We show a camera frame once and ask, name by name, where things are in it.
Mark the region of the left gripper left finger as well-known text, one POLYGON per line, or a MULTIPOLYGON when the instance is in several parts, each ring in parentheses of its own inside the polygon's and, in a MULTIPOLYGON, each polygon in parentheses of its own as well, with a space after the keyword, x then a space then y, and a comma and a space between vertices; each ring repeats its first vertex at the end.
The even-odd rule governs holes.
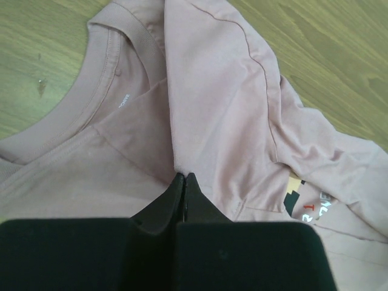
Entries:
POLYGON ((168 232, 179 219, 183 190, 184 175, 178 173, 161 195, 131 217, 132 223, 147 235, 159 236, 168 232))

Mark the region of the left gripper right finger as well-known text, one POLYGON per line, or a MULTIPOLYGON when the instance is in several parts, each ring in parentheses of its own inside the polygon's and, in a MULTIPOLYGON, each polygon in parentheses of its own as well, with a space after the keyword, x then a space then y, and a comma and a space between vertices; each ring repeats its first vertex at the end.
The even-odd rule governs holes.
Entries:
POLYGON ((231 223, 232 221, 203 194, 196 175, 189 173, 182 194, 181 224, 231 223))

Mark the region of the dusty pink graphic t-shirt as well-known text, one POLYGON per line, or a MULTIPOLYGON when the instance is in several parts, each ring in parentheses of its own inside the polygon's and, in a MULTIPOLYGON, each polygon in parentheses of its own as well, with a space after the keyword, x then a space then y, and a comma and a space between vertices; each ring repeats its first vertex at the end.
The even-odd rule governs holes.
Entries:
POLYGON ((131 217, 177 172, 232 221, 311 225, 340 290, 387 289, 387 153, 305 107, 226 1, 112 1, 81 71, 1 141, 1 219, 131 217))

